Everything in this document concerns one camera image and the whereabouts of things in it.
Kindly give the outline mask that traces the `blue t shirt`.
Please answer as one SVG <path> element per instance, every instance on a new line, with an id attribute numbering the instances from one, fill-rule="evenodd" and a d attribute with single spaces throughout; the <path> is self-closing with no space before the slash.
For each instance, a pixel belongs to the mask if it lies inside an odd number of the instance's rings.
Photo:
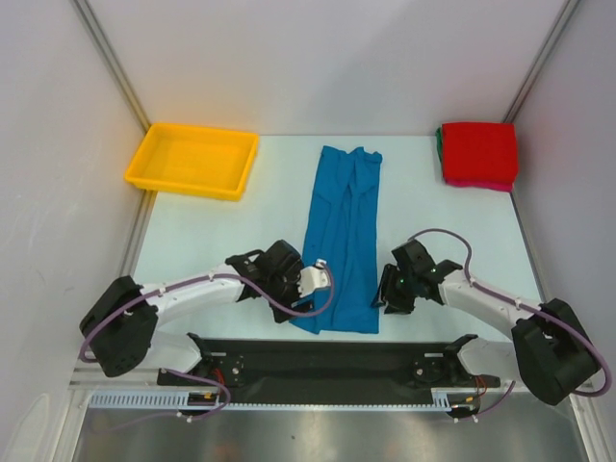
<path id="1" fill-rule="evenodd" d="M 315 176 L 302 257 L 323 259 L 334 279 L 329 307 L 292 321 L 313 334 L 322 331 L 376 334 L 377 207 L 382 156 L 362 147 L 350 152 L 326 146 Z"/>

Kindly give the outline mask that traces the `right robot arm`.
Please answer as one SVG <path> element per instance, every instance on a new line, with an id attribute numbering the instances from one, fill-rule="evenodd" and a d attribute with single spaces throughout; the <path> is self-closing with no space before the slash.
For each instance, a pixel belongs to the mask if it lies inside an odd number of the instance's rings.
<path id="1" fill-rule="evenodd" d="M 603 373 L 604 382 L 594 394 L 610 389 L 609 367 L 567 302 L 533 302 L 502 292 L 475 278 L 468 262 L 435 262 L 416 239 L 397 246 L 392 254 L 395 261 L 382 272 L 374 307 L 388 314 L 409 314 L 421 298 L 490 325 L 512 344 L 511 380 L 522 381 L 546 404 L 581 395 L 582 384 L 597 372 Z"/>

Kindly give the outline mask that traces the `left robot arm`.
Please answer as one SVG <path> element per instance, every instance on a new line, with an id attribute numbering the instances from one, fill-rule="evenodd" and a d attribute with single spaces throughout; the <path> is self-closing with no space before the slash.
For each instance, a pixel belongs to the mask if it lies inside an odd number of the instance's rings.
<path id="1" fill-rule="evenodd" d="M 110 377 L 138 367 L 177 371 L 191 384 L 213 376 L 214 359 L 195 333 L 170 334 L 163 326 L 206 308 L 262 298 L 281 323 L 314 317 L 314 292 L 330 288 L 323 260 L 307 266 L 284 240 L 268 249 L 228 257 L 223 264 L 174 283 L 139 284 L 130 275 L 115 279 L 79 324 L 79 358 Z"/>

